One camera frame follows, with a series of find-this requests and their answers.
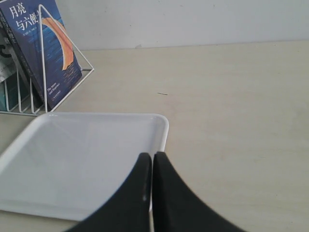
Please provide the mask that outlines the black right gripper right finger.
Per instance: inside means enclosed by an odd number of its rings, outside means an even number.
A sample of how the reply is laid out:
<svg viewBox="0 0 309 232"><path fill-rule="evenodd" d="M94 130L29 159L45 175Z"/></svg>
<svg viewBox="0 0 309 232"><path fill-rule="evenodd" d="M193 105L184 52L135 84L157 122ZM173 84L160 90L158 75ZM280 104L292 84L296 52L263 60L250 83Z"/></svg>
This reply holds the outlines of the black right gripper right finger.
<svg viewBox="0 0 309 232"><path fill-rule="evenodd" d="M156 232L244 231L197 197L164 152L153 160L153 219Z"/></svg>

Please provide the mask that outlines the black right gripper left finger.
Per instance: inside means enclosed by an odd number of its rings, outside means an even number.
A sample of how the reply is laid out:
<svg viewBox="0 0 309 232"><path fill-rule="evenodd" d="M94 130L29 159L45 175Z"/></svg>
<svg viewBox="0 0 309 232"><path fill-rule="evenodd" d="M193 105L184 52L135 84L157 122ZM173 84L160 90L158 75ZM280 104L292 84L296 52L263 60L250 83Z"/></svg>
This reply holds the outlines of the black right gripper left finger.
<svg viewBox="0 0 309 232"><path fill-rule="evenodd" d="M69 232L149 232L152 159L141 153L120 188Z"/></svg>

